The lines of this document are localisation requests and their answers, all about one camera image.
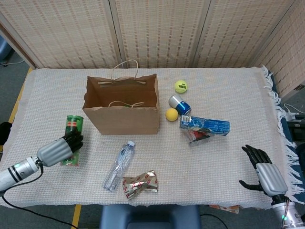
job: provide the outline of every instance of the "black cable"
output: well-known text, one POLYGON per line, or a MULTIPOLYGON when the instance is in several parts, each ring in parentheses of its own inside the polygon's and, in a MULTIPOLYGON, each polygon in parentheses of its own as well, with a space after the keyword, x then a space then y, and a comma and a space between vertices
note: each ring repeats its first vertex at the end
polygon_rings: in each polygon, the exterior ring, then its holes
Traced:
POLYGON ((225 228, 228 229, 227 225, 226 225, 219 217, 217 217, 217 216, 215 216, 215 215, 205 213, 205 214, 201 214, 200 217, 201 217, 201 216, 212 216, 212 217, 214 217, 214 218, 217 218, 217 219, 219 219, 219 221, 221 221, 221 222, 223 223, 223 225, 225 226, 225 228))
MULTIPOLYGON (((31 181, 28 181, 28 182, 24 182, 24 183, 21 183, 21 184, 14 185, 14 186, 12 186, 12 187, 6 189, 6 190, 4 191, 4 193, 5 193, 6 191, 10 190, 10 189, 13 188, 13 187, 17 187, 17 186, 20 186, 20 185, 26 185, 26 184, 28 184, 28 183, 32 183, 32 182, 38 180, 38 179, 42 176, 42 174, 43 174, 43 165, 40 166, 40 169, 41 169, 41 174, 39 175, 39 177, 37 177, 36 179, 33 179, 33 180, 31 180, 31 181)), ((21 208, 21 207, 15 206, 15 205, 11 204, 10 202, 8 202, 8 201, 6 200, 6 199, 4 198, 4 195, 2 196, 2 199, 3 199, 3 201, 4 201, 5 203, 7 203, 8 205, 10 205, 10 206, 13 207, 13 208, 17 208, 17 209, 20 209, 20 210, 24 210, 24 211, 33 213, 33 214, 35 214, 35 215, 37 215, 37 216, 44 217, 44 218, 47 218, 47 219, 52 219, 52 220, 54 220, 54 221, 56 221, 56 222, 63 223, 63 224, 67 224, 67 225, 69 225, 69 226, 71 226, 71 227, 74 227, 75 229, 79 229, 78 227, 74 226, 74 225, 71 224, 71 223, 67 223, 67 222, 61 221, 61 220, 59 220, 59 219, 55 219, 55 218, 53 218, 53 217, 45 216, 45 215, 39 214, 39 213, 37 213, 37 212, 28 210, 28 209, 26 209, 26 208, 21 208)))

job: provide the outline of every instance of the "water bottle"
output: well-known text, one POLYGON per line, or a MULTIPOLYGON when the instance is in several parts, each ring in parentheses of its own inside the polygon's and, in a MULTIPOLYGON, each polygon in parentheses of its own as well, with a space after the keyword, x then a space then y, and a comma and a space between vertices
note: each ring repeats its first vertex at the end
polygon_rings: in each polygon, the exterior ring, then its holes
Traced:
POLYGON ((118 183, 123 178, 125 169, 129 165, 129 162, 134 154, 135 143, 128 141, 126 145, 123 145, 119 152, 118 158, 113 164, 106 180, 103 183, 103 188, 108 191, 114 191, 118 183))

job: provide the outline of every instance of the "foil wrapper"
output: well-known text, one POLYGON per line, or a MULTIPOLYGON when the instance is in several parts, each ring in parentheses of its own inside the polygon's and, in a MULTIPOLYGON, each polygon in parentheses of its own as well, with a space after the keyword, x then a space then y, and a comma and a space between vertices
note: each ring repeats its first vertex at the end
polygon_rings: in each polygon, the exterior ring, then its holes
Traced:
POLYGON ((137 177, 123 177, 123 190, 128 200, 135 198, 142 191, 158 192, 156 173, 151 170, 137 177))

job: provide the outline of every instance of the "blue carton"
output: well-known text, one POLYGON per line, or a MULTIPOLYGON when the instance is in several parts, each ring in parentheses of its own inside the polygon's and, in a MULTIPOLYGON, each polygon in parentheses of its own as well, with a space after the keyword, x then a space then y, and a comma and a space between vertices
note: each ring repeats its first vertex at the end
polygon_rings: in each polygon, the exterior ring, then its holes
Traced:
POLYGON ((226 136, 230 132, 230 122, 182 115, 180 129, 226 136))

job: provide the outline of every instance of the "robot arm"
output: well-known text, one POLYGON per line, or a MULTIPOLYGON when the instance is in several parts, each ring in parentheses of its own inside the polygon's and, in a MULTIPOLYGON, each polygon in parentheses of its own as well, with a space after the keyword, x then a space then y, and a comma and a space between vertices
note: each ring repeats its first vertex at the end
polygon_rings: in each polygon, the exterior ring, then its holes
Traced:
POLYGON ((263 191, 267 196, 272 198, 272 209, 274 210, 282 228, 305 229, 305 224, 301 215, 295 209, 294 202, 291 202, 285 196, 288 187, 276 167, 272 164, 267 153, 261 149, 256 149, 246 145, 242 149, 247 153, 258 176, 258 185, 249 185, 240 180, 239 183, 249 190, 263 191))
POLYGON ((0 196, 3 196, 9 187, 37 172, 40 166, 50 167, 71 157, 82 147, 82 139, 80 132, 72 131, 40 148, 37 157, 28 157, 0 172, 0 196))

